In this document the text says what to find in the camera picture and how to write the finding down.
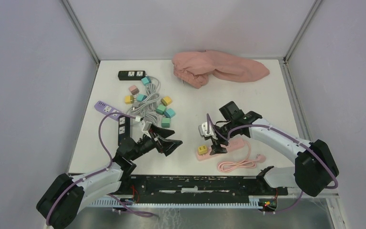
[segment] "gray floor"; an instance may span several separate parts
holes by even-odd
[[[293,200],[280,199],[279,209]],[[159,217],[141,218],[112,213],[108,208],[86,208],[67,229],[332,229],[326,201],[303,199],[291,211],[263,216],[255,209],[142,208]]]

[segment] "white cord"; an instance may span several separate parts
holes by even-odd
[[[152,122],[154,124],[158,123],[158,114],[155,112],[156,108],[158,107],[158,101],[160,99],[159,89],[161,88],[161,82],[152,76],[149,76],[151,79],[151,83],[145,86],[145,92],[147,97],[139,103],[138,107],[134,110],[130,107],[127,110],[127,114],[139,115],[144,118],[145,121]]]

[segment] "pink power strip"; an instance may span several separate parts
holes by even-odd
[[[228,146],[224,146],[224,145],[221,145],[221,146],[226,148],[226,151],[228,151],[228,153],[229,153],[229,152],[235,151],[237,149],[243,148],[245,146],[245,142],[241,138],[236,138],[236,139],[230,140]],[[208,152],[203,155],[198,155],[198,152],[197,151],[195,152],[197,159],[199,161],[204,161],[204,160],[216,157],[218,155],[221,155],[221,154],[214,154],[211,156],[210,153],[211,153],[211,147],[208,147]]]

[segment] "robotic arm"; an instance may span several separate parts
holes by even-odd
[[[338,176],[336,163],[325,142],[310,142],[287,134],[253,111],[244,114],[233,101],[219,110],[227,124],[213,125],[208,116],[207,122],[199,126],[200,135],[213,143],[211,155],[226,153],[221,145],[227,146],[230,137],[245,135],[265,143],[295,165],[295,168],[268,167],[263,170],[261,175],[270,187],[300,187],[306,194],[316,197]]]
[[[110,165],[73,177],[64,173],[54,180],[36,207],[48,224],[55,229],[67,227],[90,203],[120,188],[136,168],[133,160],[155,148],[168,156],[183,143],[166,139],[173,130],[145,121],[140,126],[143,137],[138,142],[130,137],[123,139]]]

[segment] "yellow connector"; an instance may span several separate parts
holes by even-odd
[[[133,104],[134,103],[134,96],[128,95],[124,98],[125,104]]]
[[[167,96],[167,97],[161,99],[161,103],[164,106],[168,106],[168,105],[170,105],[172,103],[172,99],[169,96]]]
[[[206,146],[200,146],[197,148],[198,155],[204,155],[208,152],[208,148]]]

